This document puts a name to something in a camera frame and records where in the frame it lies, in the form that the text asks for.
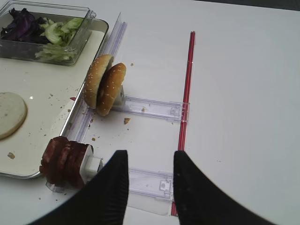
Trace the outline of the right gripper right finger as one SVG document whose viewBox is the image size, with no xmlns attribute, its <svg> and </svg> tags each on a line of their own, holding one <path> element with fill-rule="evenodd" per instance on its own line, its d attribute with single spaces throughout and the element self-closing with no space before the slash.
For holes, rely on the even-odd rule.
<svg viewBox="0 0 300 225">
<path fill-rule="evenodd" d="M 173 189 L 181 225 L 270 225 L 219 189 L 184 151 L 173 156 Z"/>
</svg>

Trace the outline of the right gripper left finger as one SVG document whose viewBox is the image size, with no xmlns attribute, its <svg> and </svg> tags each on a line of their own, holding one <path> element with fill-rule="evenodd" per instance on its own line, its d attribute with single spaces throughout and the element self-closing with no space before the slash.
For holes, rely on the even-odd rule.
<svg viewBox="0 0 300 225">
<path fill-rule="evenodd" d="M 121 225 L 128 193 L 128 152 L 117 150 L 84 188 L 32 224 Z"/>
</svg>

